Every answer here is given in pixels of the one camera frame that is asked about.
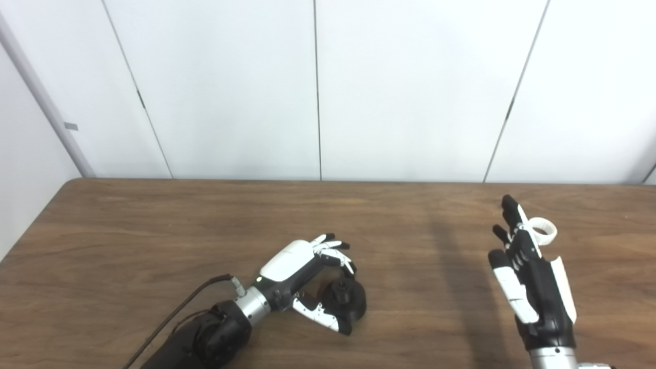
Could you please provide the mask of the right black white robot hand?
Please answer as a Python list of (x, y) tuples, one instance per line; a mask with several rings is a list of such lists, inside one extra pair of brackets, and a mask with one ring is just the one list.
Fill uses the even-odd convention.
[(557, 236), (556, 225), (543, 217), (527, 217), (510, 195), (501, 200), (507, 227), (495, 225), (501, 249), (488, 254), (527, 351), (547, 347), (576, 348), (577, 310), (561, 257), (546, 259), (543, 248)]

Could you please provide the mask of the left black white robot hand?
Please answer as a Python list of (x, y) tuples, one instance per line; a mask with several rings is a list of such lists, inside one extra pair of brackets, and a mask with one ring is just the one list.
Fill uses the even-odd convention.
[(346, 277), (354, 277), (357, 268), (343, 253), (350, 247), (333, 233), (321, 234), (311, 241), (292, 241), (260, 269), (253, 287), (265, 298), (270, 311), (294, 309), (315, 323), (349, 336), (351, 324), (314, 297), (305, 296), (302, 288), (324, 267), (338, 267)]

